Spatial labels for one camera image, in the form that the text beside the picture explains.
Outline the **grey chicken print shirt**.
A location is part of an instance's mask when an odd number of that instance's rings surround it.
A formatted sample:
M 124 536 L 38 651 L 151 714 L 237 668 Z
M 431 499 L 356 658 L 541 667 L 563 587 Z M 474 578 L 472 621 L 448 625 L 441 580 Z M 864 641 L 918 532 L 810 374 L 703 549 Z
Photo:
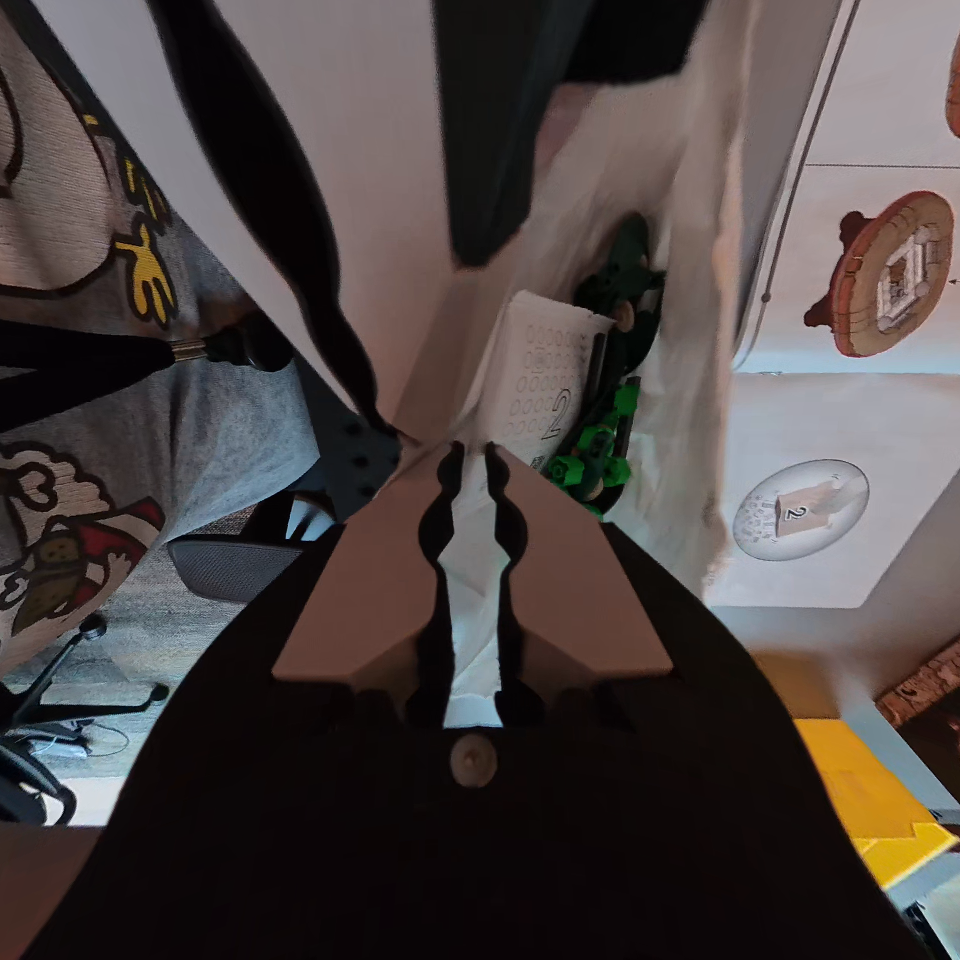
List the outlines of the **grey chicken print shirt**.
M 90 97 L 2 10 L 2 673 L 107 601 L 154 546 L 247 508 L 317 461 L 292 363 L 199 360 L 122 390 L 60 331 L 201 339 L 257 306 Z

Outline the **black office chair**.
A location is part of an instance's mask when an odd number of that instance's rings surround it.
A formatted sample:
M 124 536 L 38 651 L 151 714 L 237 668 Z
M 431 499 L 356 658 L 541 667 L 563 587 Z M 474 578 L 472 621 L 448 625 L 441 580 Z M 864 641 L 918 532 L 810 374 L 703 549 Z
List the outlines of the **black office chair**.
M 43 762 L 55 747 L 86 748 L 86 730 L 101 717 L 145 714 L 163 704 L 170 688 L 155 683 L 135 704 L 45 703 L 55 674 L 81 643 L 101 639 L 107 622 L 100 613 L 84 618 L 78 630 L 24 691 L 1 685 L 1 821 L 34 827 L 69 826 L 77 797 Z

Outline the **pile of green toy bricks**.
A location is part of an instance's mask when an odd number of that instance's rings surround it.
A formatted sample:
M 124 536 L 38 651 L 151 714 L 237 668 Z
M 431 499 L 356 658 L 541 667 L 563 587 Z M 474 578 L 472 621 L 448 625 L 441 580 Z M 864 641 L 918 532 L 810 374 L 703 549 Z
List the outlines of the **pile of green toy bricks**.
M 632 213 L 617 227 L 604 262 L 574 291 L 573 303 L 609 321 L 594 336 L 572 426 L 541 474 L 601 519 L 631 480 L 630 437 L 641 377 L 659 333 L 666 272 L 654 267 L 650 227 Z

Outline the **grey mesh chair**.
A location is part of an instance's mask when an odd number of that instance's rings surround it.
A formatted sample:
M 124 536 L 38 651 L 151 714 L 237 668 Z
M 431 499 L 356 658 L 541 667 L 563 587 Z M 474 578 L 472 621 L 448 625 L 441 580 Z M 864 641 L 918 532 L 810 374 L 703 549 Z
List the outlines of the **grey mesh chair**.
M 211 601 L 247 604 L 305 552 L 305 546 L 247 540 L 239 535 L 191 534 L 167 552 L 186 589 Z

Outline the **grey desk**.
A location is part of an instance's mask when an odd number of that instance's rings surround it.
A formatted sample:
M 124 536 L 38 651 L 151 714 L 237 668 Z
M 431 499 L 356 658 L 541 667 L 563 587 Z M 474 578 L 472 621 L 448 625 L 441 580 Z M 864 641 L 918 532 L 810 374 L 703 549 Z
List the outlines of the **grey desk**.
M 946 826 L 958 800 L 939 774 L 882 717 L 875 700 L 958 635 L 958 601 L 872 594 L 856 609 L 716 610 L 731 632 L 785 687 L 791 706 L 829 708 L 876 759 Z

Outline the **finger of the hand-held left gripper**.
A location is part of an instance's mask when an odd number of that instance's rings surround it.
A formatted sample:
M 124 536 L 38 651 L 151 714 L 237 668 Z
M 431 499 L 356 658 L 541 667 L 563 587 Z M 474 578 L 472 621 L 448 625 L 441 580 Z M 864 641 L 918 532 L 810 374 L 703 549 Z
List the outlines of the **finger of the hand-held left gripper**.
M 30 2 L 164 197 L 339 399 L 376 432 L 373 365 L 339 302 L 304 151 L 211 2 Z
M 416 442 L 478 402 L 517 288 L 519 239 L 485 269 L 455 262 L 430 2 L 215 2 L 314 175 L 340 264 L 338 301 L 372 366 L 377 411 Z

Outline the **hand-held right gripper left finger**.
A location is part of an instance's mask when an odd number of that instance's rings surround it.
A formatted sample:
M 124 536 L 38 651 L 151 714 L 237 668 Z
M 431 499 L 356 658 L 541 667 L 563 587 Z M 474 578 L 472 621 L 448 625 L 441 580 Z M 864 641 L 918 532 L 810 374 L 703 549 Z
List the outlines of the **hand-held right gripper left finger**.
M 454 670 L 448 579 L 465 447 L 444 442 L 342 526 L 272 667 L 284 682 L 386 693 L 412 724 L 443 724 Z

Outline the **yellow plastic bin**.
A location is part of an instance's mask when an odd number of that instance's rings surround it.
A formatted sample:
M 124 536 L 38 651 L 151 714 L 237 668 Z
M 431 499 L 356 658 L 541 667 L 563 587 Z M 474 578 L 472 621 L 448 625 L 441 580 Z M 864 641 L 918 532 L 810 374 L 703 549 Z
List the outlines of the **yellow plastic bin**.
M 958 827 L 939 822 L 842 718 L 815 658 L 751 654 L 793 718 L 851 844 L 886 893 L 958 853 Z

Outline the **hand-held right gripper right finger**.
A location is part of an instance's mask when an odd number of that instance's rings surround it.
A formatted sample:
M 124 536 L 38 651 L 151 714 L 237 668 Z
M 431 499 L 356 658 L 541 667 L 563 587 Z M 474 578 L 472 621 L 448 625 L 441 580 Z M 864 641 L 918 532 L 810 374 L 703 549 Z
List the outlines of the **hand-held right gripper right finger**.
M 669 675 L 674 664 L 601 521 L 503 446 L 484 451 L 494 539 L 502 724 L 540 724 L 568 690 Z

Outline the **white paper bag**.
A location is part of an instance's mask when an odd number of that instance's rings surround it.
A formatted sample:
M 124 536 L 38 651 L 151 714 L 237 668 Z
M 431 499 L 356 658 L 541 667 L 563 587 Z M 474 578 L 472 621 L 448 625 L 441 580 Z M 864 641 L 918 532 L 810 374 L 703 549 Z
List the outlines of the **white paper bag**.
M 641 378 L 612 521 L 695 596 L 725 534 L 716 517 L 740 286 L 745 100 L 762 2 L 706 2 L 677 72 L 645 82 L 562 81 L 534 139 L 530 209 L 485 270 L 460 268 L 429 327 L 392 423 L 419 446 L 466 448 L 457 524 L 443 559 L 453 593 L 447 727 L 500 726 L 495 611 L 505 552 L 494 542 L 482 422 L 498 339 L 522 291 L 571 304 L 627 217 L 649 225 L 664 270 L 661 319 Z

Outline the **black bamboo set box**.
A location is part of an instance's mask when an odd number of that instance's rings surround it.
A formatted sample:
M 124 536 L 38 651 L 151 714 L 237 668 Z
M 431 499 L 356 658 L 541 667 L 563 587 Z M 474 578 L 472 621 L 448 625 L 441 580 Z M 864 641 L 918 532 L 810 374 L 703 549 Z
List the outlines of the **black bamboo set box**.
M 894 729 L 899 729 L 942 706 L 958 690 L 959 637 L 956 636 L 913 673 L 882 693 L 873 705 Z

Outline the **small white numbered bag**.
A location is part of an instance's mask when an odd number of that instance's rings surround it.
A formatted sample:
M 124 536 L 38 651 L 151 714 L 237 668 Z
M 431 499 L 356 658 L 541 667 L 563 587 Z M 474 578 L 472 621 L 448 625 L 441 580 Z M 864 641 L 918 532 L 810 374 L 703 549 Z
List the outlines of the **small white numbered bag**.
M 577 421 L 594 352 L 613 321 L 520 291 L 506 305 L 476 408 L 478 439 L 536 471 Z

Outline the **black badge reel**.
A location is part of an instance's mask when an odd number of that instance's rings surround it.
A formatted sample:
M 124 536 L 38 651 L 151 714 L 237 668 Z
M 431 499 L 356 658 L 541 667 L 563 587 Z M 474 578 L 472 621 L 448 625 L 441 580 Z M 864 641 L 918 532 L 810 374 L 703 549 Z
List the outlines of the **black badge reel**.
M 291 343 L 259 309 L 206 337 L 172 342 L 171 352 L 175 363 L 204 360 L 266 374 L 282 371 L 294 358 Z

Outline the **white instruction booklet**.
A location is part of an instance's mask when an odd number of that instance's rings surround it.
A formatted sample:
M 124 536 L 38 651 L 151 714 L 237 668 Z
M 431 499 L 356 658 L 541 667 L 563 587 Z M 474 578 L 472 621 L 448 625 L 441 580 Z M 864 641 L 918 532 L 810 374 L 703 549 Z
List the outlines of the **white instruction booklet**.
M 712 606 L 861 606 L 958 474 L 958 18 L 763 6 Z

